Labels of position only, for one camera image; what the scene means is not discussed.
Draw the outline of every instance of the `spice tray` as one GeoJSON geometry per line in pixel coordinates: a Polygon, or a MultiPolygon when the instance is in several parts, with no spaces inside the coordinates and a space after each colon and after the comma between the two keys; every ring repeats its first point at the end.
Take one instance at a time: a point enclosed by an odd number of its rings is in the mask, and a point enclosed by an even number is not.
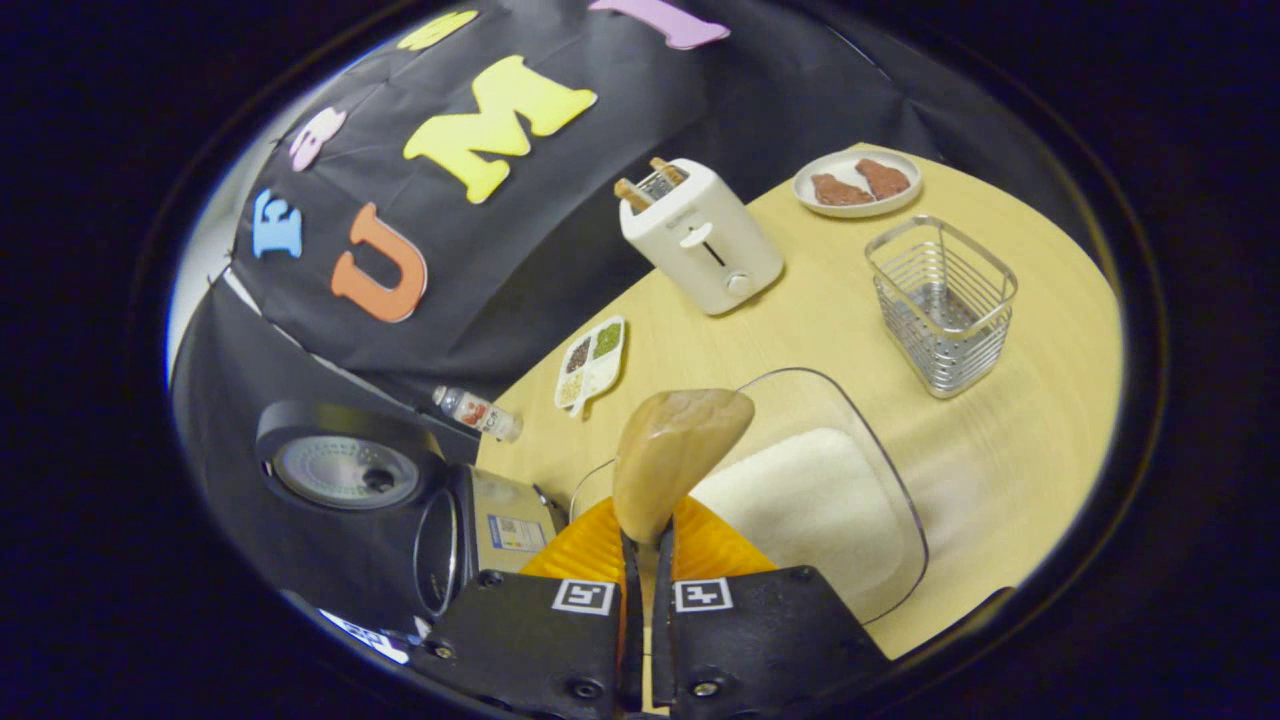
{"type": "Polygon", "coordinates": [[[556,406],[576,416],[586,401],[613,387],[622,369],[626,319],[614,315],[570,343],[556,382],[556,406]]]}

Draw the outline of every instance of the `white wall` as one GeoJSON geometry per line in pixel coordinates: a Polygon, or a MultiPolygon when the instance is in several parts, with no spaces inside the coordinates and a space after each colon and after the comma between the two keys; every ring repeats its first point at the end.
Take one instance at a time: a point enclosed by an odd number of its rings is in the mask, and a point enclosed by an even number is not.
{"type": "Polygon", "coordinates": [[[169,331],[166,338],[165,373],[173,377],[173,363],[182,345],[182,337],[187,332],[187,323],[200,301],[209,291],[209,286],[221,274],[229,261],[232,242],[236,238],[236,223],[241,210],[248,200],[248,193],[253,187],[253,181],[266,164],[266,158],[271,152],[273,140],[284,135],[289,124],[311,104],[312,99],[323,90],[316,87],[289,105],[275,117],[248,147],[241,158],[228,170],[221,184],[209,199],[209,204],[195,224],[195,229],[187,238],[178,238],[178,242],[187,245],[178,265],[178,274],[174,279],[173,297],[169,301],[169,331]]]}

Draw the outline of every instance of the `wooden spoon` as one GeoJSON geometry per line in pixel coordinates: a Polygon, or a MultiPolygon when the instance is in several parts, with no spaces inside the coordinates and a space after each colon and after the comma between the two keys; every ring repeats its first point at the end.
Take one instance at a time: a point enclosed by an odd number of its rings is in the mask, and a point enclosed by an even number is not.
{"type": "Polygon", "coordinates": [[[631,414],[618,441],[613,507],[626,536],[653,544],[680,502],[737,443],[755,416],[731,389],[659,392],[631,414]]]}

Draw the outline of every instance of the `wire basket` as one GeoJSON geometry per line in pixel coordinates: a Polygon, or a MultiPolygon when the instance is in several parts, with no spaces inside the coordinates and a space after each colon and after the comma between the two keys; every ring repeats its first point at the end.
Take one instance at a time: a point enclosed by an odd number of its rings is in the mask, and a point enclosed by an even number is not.
{"type": "Polygon", "coordinates": [[[884,324],[934,397],[954,397],[996,365],[1018,278],[977,241],[916,215],[867,245],[884,324]]]}

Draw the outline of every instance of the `bottle label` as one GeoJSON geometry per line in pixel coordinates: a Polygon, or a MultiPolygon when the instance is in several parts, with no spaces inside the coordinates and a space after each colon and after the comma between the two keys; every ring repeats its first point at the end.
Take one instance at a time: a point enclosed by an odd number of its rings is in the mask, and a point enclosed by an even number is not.
{"type": "Polygon", "coordinates": [[[511,415],[470,392],[462,393],[458,407],[453,411],[453,419],[498,438],[506,437],[511,430],[511,415]]]}

